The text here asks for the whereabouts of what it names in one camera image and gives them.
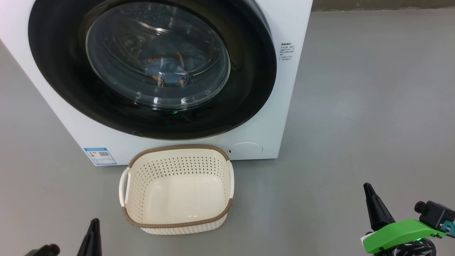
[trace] plastic basket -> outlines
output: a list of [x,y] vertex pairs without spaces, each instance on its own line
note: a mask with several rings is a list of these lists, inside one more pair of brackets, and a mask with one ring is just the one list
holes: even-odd
[[119,184],[126,220],[156,235],[218,228],[226,219],[233,195],[234,171],[229,157],[206,145],[143,151],[131,160]]

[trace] washing machine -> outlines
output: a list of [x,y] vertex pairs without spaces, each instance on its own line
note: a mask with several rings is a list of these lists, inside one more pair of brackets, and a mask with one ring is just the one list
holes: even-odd
[[312,0],[0,0],[0,39],[94,165],[277,158]]

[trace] basket handle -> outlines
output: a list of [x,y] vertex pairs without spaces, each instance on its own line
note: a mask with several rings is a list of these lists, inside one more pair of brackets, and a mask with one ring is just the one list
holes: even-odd
[[[120,205],[122,207],[125,207],[125,202],[128,201],[128,190],[130,187],[130,176],[131,176],[131,174],[129,173],[129,170],[130,170],[130,168],[128,167],[123,171],[123,173],[121,174],[120,183],[118,185],[118,198],[120,200]],[[128,182],[126,184],[126,195],[125,195],[125,197],[123,197],[123,188],[125,186],[126,176],[128,176]]]
[[230,176],[230,183],[231,183],[231,193],[229,195],[229,198],[233,198],[234,197],[234,167],[232,167],[232,163],[231,161],[228,161],[227,162],[227,167],[229,168],[229,176]]

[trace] brown basket rim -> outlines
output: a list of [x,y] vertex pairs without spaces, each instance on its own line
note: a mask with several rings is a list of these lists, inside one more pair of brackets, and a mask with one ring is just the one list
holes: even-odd
[[[228,154],[221,150],[221,148],[211,146],[211,145],[177,145],[177,146],[166,146],[166,147],[160,147],[160,148],[151,148],[144,150],[137,154],[128,164],[128,167],[131,168],[133,164],[143,155],[148,154],[148,153],[154,153],[154,152],[159,152],[159,151],[168,151],[168,150],[175,150],[175,149],[212,149],[218,151],[225,159],[226,161],[229,161]],[[202,225],[202,224],[207,224],[211,223],[214,221],[217,221],[221,219],[226,213],[228,213],[229,208],[231,208],[233,199],[230,198],[229,201],[227,202],[226,208],[224,208],[223,212],[218,214],[217,216],[205,220],[198,220],[198,221],[191,221],[191,222],[183,222],[183,223],[173,223],[173,224],[143,224],[134,221],[128,214],[126,207],[123,206],[121,208],[123,212],[123,216],[125,216],[125,219],[133,226],[140,227],[140,228],[180,228],[180,227],[188,227],[188,226],[195,226],[195,225]]]

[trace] washing machine door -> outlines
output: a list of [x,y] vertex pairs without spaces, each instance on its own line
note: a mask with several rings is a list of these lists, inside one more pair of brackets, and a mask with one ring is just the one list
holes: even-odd
[[241,0],[37,0],[28,33],[39,70],[63,99],[137,136],[229,131],[275,84],[270,34]]

